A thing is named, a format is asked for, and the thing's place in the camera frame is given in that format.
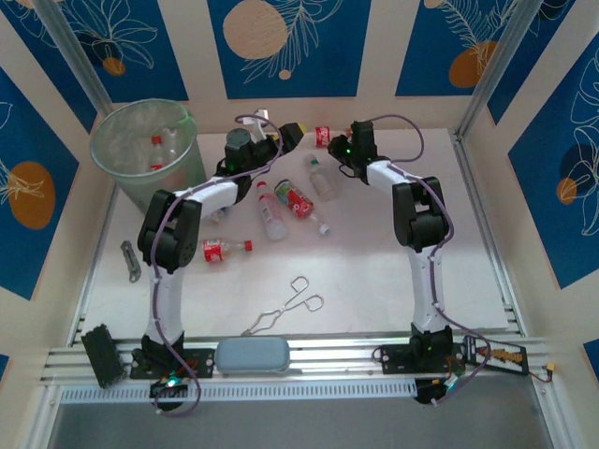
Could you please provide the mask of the metal clip tool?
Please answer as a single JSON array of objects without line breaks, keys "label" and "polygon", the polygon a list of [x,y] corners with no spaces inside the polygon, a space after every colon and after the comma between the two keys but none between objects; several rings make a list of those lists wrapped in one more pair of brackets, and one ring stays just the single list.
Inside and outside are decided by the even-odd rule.
[{"label": "metal clip tool", "polygon": [[128,270],[128,279],[131,283],[135,283],[141,276],[141,267],[131,242],[124,240],[121,244],[121,250]]}]

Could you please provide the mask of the colourful red label bottle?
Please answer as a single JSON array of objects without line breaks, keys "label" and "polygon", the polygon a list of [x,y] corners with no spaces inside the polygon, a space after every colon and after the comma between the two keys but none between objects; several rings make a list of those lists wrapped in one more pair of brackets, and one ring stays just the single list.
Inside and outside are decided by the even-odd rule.
[{"label": "colourful red label bottle", "polygon": [[316,209],[314,202],[292,181],[279,181],[274,187],[274,193],[297,219],[314,223],[321,236],[329,233],[329,225]]}]

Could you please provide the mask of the translucent green waste bin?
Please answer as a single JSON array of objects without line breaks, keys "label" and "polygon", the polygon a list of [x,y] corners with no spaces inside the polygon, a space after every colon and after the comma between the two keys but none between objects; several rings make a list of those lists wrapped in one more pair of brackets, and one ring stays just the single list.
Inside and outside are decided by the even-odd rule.
[{"label": "translucent green waste bin", "polygon": [[[164,167],[149,168],[151,137],[162,138]],[[96,128],[90,153],[141,211],[158,190],[185,190],[207,180],[197,143],[197,121],[177,101],[150,98],[114,110]]]}]

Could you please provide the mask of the Coca-Cola bottle with red cap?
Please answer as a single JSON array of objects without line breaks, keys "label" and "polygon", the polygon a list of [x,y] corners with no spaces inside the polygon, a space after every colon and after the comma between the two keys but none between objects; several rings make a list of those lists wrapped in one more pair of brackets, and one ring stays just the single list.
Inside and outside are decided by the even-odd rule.
[{"label": "Coca-Cola bottle with red cap", "polygon": [[221,262],[234,253],[250,253],[254,249],[253,242],[247,240],[204,239],[201,242],[203,258],[208,263]]}]

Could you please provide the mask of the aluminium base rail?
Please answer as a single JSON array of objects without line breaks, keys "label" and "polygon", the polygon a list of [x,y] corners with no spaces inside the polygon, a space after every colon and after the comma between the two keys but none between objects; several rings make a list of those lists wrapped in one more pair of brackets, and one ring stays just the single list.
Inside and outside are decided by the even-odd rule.
[{"label": "aluminium base rail", "polygon": [[[554,362],[545,341],[524,337],[515,332],[487,336],[504,344],[523,346],[527,350],[529,369],[539,375],[546,364]],[[384,344],[405,344],[405,333],[366,336],[326,336],[325,338],[290,338],[290,367],[285,376],[292,380],[332,380],[380,377],[382,368],[373,360],[375,348]],[[52,348],[40,375],[43,385],[96,385],[97,381],[83,344]]]}]

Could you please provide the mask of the clear bottle with green band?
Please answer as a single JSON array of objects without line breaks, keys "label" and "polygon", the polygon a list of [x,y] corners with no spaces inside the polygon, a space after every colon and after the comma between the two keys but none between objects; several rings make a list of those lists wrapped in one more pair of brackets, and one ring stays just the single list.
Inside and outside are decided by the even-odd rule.
[{"label": "clear bottle with green band", "polygon": [[308,154],[305,158],[305,164],[310,182],[317,196],[323,201],[335,199],[337,194],[333,182],[318,159],[313,154]]}]

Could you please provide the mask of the aluminium table side rail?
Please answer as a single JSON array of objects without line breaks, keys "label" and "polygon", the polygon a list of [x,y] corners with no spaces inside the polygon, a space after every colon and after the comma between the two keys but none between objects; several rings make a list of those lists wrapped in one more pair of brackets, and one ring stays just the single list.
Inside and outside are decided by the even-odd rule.
[{"label": "aluminium table side rail", "polygon": [[464,146],[463,138],[457,131],[451,132],[450,136],[454,153],[460,167],[461,176],[465,182],[468,196],[470,197],[471,204],[475,210],[477,225],[488,253],[496,282],[502,294],[504,313],[506,314],[508,321],[508,327],[504,333],[516,334],[522,338],[528,337],[528,330],[522,319],[516,293],[497,246],[496,239],[492,233],[483,197]]},{"label": "aluminium table side rail", "polygon": [[110,193],[109,201],[103,216],[102,225],[98,234],[97,243],[93,252],[93,257],[89,265],[89,269],[84,278],[77,307],[74,311],[71,326],[66,337],[66,346],[71,347],[77,340],[80,334],[81,327],[86,319],[86,313],[89,307],[89,301],[93,292],[95,275],[99,267],[100,259],[103,253],[107,235],[109,233],[110,223],[116,201],[118,199],[120,188],[113,186]]}]

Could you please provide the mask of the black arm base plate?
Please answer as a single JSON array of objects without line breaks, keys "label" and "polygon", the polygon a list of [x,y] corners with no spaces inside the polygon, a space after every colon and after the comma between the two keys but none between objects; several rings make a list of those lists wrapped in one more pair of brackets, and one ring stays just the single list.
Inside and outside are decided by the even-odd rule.
[{"label": "black arm base plate", "polygon": [[384,374],[441,373],[445,376],[462,375],[466,370],[459,344],[440,351],[430,346],[421,354],[408,344],[382,345],[380,360]]},{"label": "black arm base plate", "polygon": [[[213,349],[184,349],[183,358],[198,378],[211,378],[214,369]],[[132,351],[130,378],[134,380],[158,380],[174,374],[179,378],[190,378],[183,366],[175,360],[170,368],[151,362],[141,349]]]}]

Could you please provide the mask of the aluminium frame post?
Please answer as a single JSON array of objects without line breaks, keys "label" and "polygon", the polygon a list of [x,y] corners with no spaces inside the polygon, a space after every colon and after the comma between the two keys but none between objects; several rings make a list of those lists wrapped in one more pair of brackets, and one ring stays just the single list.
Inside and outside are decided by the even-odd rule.
[{"label": "aluminium frame post", "polygon": [[103,116],[109,115],[113,111],[110,96],[59,6],[53,0],[31,0],[31,2],[37,16],[96,112]]},{"label": "aluminium frame post", "polygon": [[519,0],[516,4],[514,14],[506,24],[489,64],[476,85],[468,107],[456,128],[458,142],[466,139],[477,117],[489,102],[542,3],[543,0]]}]

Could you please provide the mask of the black ribbed block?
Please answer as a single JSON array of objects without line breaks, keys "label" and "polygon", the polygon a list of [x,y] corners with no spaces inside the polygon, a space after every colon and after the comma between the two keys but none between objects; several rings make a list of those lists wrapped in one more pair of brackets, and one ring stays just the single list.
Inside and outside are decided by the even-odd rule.
[{"label": "black ribbed block", "polygon": [[105,324],[94,327],[81,336],[98,386],[107,389],[125,375],[125,364]]}]

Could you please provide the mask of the black power distribution board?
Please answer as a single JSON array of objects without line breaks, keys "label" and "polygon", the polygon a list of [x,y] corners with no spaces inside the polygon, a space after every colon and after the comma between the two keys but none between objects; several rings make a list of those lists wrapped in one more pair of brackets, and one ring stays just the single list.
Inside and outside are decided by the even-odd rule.
[{"label": "black power distribution board", "polygon": [[466,335],[461,344],[465,361],[471,366],[485,363],[488,369],[526,376],[530,373],[524,346]]}]

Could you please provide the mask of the small LED circuit board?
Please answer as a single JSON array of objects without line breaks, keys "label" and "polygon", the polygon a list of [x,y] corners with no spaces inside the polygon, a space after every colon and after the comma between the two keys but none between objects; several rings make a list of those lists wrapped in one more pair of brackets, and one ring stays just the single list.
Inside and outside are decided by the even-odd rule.
[{"label": "small LED circuit board", "polygon": [[150,385],[150,398],[152,399],[185,398],[187,392],[187,383],[174,372]]},{"label": "small LED circuit board", "polygon": [[457,374],[416,379],[415,401],[421,405],[437,406],[447,395],[458,391],[464,384],[465,378]]}]

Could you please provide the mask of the tall clear bottle red cap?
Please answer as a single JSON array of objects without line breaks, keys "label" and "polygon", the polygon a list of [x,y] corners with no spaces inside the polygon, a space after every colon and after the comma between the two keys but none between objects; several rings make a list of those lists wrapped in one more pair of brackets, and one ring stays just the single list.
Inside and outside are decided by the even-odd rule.
[{"label": "tall clear bottle red cap", "polygon": [[286,237],[287,227],[279,209],[278,200],[265,181],[256,185],[258,209],[267,237],[280,241]]}]

